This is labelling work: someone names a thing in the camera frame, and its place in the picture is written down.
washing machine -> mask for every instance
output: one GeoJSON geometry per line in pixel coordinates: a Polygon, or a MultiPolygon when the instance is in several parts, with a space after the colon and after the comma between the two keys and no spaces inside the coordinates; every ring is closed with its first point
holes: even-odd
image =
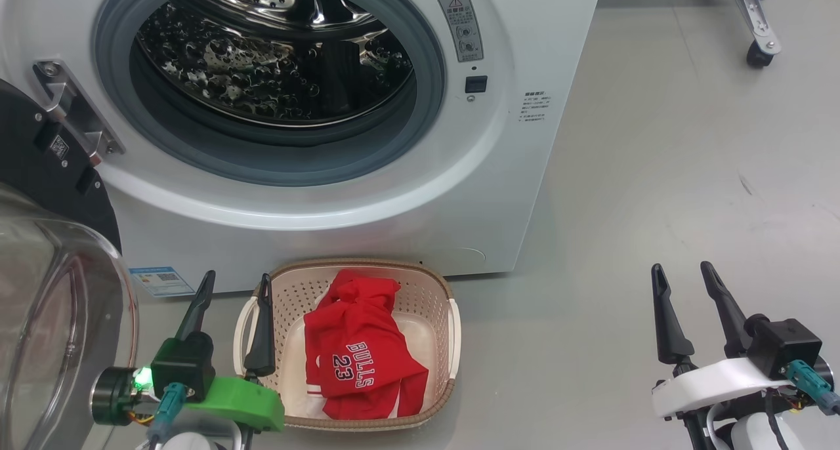
{"type": "Polygon", "coordinates": [[[0,79],[155,295],[319,256],[504,272],[596,2],[0,0],[0,79]]]}

red clothing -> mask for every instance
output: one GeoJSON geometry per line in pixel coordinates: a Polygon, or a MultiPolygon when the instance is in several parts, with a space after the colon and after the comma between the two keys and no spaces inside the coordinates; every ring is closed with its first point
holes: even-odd
{"type": "Polygon", "coordinates": [[[423,407],[429,370],[408,352],[391,316],[399,284],[342,270],[306,324],[306,383],[321,387],[338,420],[385,419],[423,407]]]}

metal leg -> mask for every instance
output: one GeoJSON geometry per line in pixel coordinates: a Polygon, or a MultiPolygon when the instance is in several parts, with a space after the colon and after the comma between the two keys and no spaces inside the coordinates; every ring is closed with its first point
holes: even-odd
{"type": "Polygon", "coordinates": [[[761,0],[735,0],[747,24],[753,31],[755,43],[747,53],[747,62],[751,66],[764,67],[770,64],[773,56],[781,52],[779,39],[767,22],[765,11],[761,7],[761,0]]]}

white washing machine panel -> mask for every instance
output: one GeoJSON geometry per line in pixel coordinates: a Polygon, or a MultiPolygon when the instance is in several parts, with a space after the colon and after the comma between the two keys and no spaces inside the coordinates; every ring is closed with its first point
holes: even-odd
{"type": "Polygon", "coordinates": [[[105,1],[0,1],[0,77],[46,103],[32,64],[63,61],[126,148],[97,169],[129,267],[170,266],[193,287],[215,268],[217,291],[252,289],[264,271],[313,256],[391,256],[449,275],[512,270],[597,2],[471,0],[484,58],[458,62],[438,0],[410,0],[444,53],[431,130],[360,178],[275,187],[180,162],[126,121],[93,58],[105,1]],[[475,75],[487,91],[465,94],[475,75]]]}

beige plastic basket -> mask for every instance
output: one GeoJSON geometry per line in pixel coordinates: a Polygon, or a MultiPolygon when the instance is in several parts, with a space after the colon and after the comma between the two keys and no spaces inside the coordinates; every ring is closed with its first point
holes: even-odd
{"type": "MultiPolygon", "coordinates": [[[[423,425],[449,400],[458,373],[461,325],[458,306],[443,277],[418,264],[340,258],[291,264],[273,271],[271,279],[277,370],[262,378],[261,384],[280,394],[285,407],[285,425],[345,432],[405,429],[423,425]],[[369,277],[390,277],[401,285],[396,293],[393,316],[406,336],[411,356],[429,369],[420,414],[378,420],[312,417],[312,402],[306,394],[303,315],[318,305],[340,270],[355,270],[369,277]]],[[[234,367],[241,375],[243,331],[254,310],[255,299],[252,298],[243,308],[236,327],[234,367]]],[[[249,348],[250,343],[245,346],[246,350],[249,348]]]]}

